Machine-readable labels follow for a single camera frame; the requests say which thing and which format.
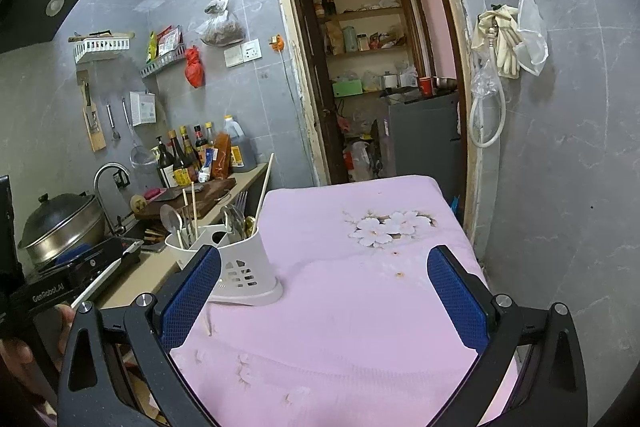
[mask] brown package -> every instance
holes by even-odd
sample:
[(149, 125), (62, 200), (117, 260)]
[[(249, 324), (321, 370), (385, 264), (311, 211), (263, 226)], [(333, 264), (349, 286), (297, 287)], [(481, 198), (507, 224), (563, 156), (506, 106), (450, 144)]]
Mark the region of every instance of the brown package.
[(344, 35), (342, 34), (340, 23), (327, 21), (326, 32), (329, 35), (329, 41), (331, 42), (334, 55), (342, 55), (344, 53)]
[(211, 177), (226, 179), (229, 177), (229, 163), (231, 161), (231, 137), (227, 133), (219, 132), (213, 142), (213, 149), (218, 150), (218, 155), (213, 160)]

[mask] pot lid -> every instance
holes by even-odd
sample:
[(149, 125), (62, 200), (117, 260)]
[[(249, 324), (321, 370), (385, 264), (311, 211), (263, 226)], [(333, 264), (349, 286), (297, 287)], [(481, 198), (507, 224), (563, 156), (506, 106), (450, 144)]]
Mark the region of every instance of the pot lid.
[(22, 240), (18, 244), (18, 248), (29, 248), (33, 243), (77, 214), (92, 198), (92, 196), (79, 194), (60, 194), (50, 200), (48, 194), (41, 195), (38, 198), (40, 206), (34, 210), (24, 224)]

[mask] white hose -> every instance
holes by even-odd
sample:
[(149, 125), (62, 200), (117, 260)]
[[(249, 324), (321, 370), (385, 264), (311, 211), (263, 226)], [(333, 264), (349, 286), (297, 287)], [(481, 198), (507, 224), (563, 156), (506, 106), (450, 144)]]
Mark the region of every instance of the white hose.
[[(498, 68), (495, 63), (495, 53), (494, 53), (494, 47), (492, 45), (489, 48), (489, 54), (490, 54), (491, 65), (494, 68), (495, 73), (497, 75)], [(498, 124), (498, 129), (496, 130), (495, 134), (486, 142), (479, 142), (478, 140), (476, 140), (476, 137), (474, 136), (474, 120), (476, 119), (476, 111), (478, 110), (479, 99), (474, 98), (474, 101), (471, 104), (471, 112), (469, 114), (469, 125), (468, 125), (469, 137), (471, 138), (471, 142), (473, 142), (473, 144), (476, 147), (479, 147), (480, 149), (484, 149), (495, 143), (495, 141), (500, 137), (500, 134), (502, 134), (502, 130), (504, 129), (504, 122), (507, 118), (507, 102), (504, 99), (504, 89), (502, 89), (502, 81), (500, 80), (499, 76), (498, 76), (498, 97), (500, 98), (500, 123)]]

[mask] pink wall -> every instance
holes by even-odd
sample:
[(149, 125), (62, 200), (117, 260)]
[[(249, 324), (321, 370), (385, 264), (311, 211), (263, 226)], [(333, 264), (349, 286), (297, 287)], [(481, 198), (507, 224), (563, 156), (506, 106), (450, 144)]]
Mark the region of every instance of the pink wall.
[(453, 48), (442, 0), (421, 0), (429, 27), (437, 76), (456, 77)]

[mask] range hood light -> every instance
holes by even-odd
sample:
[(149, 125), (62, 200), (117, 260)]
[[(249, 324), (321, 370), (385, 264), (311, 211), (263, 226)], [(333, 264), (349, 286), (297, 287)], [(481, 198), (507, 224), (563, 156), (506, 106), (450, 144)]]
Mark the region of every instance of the range hood light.
[(65, 0), (50, 0), (49, 4), (47, 4), (47, 9), (45, 10), (46, 14), (49, 17), (55, 17), (60, 13), (62, 7), (65, 5)]

